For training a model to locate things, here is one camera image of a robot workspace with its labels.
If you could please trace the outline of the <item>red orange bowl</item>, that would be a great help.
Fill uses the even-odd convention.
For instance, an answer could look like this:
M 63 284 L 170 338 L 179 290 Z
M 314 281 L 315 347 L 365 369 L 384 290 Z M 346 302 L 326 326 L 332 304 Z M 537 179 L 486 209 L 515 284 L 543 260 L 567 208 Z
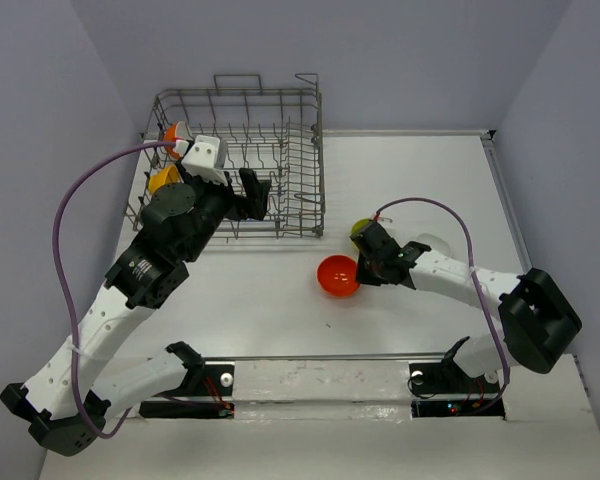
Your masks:
M 331 255 L 316 269 L 317 281 L 324 292 L 338 298 L 349 297 L 360 287 L 356 280 L 357 262 L 346 255 Z

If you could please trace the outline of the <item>yellow bowl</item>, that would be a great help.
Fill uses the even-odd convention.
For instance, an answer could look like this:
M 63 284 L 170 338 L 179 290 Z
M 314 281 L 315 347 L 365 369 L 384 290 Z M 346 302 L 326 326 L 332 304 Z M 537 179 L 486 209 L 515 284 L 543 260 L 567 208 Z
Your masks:
M 169 165 L 149 177 L 147 190 L 149 195 L 153 196 L 161 187 L 179 183 L 180 181 L 181 177 L 177 167 L 175 165 Z

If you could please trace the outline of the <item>white bowl orange outside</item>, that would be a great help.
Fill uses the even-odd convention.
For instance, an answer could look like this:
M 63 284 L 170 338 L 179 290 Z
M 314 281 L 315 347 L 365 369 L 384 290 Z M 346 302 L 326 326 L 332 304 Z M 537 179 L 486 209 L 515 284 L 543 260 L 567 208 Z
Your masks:
M 170 142 L 171 146 L 166 146 L 165 149 L 169 157 L 173 160 L 182 158 L 189 149 L 192 141 L 187 123 L 180 121 L 171 125 L 163 136 L 164 142 Z

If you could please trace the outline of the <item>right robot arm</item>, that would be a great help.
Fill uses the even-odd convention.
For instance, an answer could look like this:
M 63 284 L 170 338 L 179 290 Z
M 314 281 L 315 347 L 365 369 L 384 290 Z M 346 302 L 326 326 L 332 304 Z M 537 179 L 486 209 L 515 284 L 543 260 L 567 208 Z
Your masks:
M 465 336 L 445 354 L 440 379 L 450 391 L 462 392 L 477 377 L 505 367 L 547 374 L 582 329 L 579 316 L 543 270 L 514 274 L 471 267 L 427 244 L 401 246 L 373 221 L 351 240 L 359 251 L 359 283 L 438 294 L 481 310 L 491 322 L 488 334 Z

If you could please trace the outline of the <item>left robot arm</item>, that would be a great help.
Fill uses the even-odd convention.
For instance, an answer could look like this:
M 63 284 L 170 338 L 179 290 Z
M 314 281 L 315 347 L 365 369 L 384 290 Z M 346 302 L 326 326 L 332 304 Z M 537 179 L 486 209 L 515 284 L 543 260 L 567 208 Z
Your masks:
M 29 424 L 43 448 L 71 457 L 103 437 L 114 417 L 163 393 L 189 395 L 206 379 L 205 361 L 183 341 L 125 374 L 101 374 L 144 321 L 187 279 L 223 220 L 261 220 L 271 183 L 248 168 L 238 171 L 242 192 L 189 173 L 159 187 L 140 213 L 141 229 L 105 276 L 83 319 L 47 364 L 24 383 L 11 383 L 0 399 Z

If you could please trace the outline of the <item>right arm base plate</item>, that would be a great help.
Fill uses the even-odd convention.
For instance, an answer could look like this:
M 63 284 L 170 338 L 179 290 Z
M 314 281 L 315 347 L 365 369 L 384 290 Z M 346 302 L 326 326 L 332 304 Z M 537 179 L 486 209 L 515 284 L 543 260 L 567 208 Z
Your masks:
M 497 399 L 501 389 L 498 375 L 471 378 L 441 363 L 412 363 L 407 387 L 414 419 L 505 417 L 503 401 Z

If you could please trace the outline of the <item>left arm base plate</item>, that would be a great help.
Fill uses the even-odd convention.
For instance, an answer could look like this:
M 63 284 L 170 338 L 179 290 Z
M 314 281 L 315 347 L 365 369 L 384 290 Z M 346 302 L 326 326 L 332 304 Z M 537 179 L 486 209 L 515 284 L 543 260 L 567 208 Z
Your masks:
M 234 382 L 234 362 L 209 362 L 197 384 L 183 384 L 141 402 L 137 415 L 144 419 L 232 419 Z

